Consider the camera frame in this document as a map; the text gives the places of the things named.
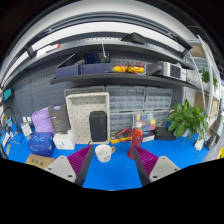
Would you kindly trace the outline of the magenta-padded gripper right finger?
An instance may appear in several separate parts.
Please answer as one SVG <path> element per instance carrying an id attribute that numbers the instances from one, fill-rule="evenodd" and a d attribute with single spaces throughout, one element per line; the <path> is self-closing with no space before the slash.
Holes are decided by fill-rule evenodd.
<path id="1" fill-rule="evenodd" d="M 141 147 L 134 146 L 132 154 L 143 186 L 180 170 L 168 157 L 157 157 Z"/>

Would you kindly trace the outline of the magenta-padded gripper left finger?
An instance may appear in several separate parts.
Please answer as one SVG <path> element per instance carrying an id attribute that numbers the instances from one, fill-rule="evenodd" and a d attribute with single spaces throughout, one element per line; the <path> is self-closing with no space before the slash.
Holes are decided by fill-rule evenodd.
<path id="1" fill-rule="evenodd" d="M 45 171 L 82 186 L 93 155 L 94 148 L 92 145 L 89 145 L 68 157 L 59 156 L 45 168 Z"/>

